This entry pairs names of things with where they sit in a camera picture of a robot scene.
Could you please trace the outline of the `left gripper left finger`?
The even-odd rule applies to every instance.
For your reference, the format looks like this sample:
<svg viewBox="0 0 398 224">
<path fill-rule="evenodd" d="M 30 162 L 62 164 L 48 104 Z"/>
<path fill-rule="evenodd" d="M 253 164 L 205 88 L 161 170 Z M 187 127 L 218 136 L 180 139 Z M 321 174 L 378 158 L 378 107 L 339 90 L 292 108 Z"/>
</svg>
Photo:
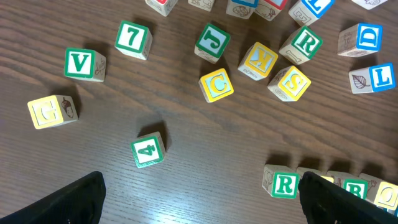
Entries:
<svg viewBox="0 0 398 224">
<path fill-rule="evenodd" d="M 94 171 L 39 201 L 1 218 L 1 224 L 98 224 L 105 196 L 103 174 Z"/>
</svg>

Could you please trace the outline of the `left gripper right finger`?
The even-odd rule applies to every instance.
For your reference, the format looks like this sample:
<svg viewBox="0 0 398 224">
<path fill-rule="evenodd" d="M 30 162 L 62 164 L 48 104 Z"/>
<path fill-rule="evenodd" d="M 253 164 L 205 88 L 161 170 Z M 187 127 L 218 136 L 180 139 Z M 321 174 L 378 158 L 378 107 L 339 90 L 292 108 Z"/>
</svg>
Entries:
<svg viewBox="0 0 398 224">
<path fill-rule="evenodd" d="M 298 190 L 308 224 L 397 224 L 397 217 L 313 172 L 304 173 Z"/>
</svg>

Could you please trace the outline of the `green B block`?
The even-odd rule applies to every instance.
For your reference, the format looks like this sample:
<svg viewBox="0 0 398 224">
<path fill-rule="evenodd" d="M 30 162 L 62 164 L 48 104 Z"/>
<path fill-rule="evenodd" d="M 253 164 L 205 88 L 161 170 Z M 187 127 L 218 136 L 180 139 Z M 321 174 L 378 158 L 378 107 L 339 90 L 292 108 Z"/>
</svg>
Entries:
<svg viewBox="0 0 398 224">
<path fill-rule="evenodd" d="M 365 200 L 368 190 L 368 182 L 351 175 L 347 172 L 329 170 L 327 175 L 334 178 L 334 184 L 352 193 L 353 195 Z"/>
</svg>

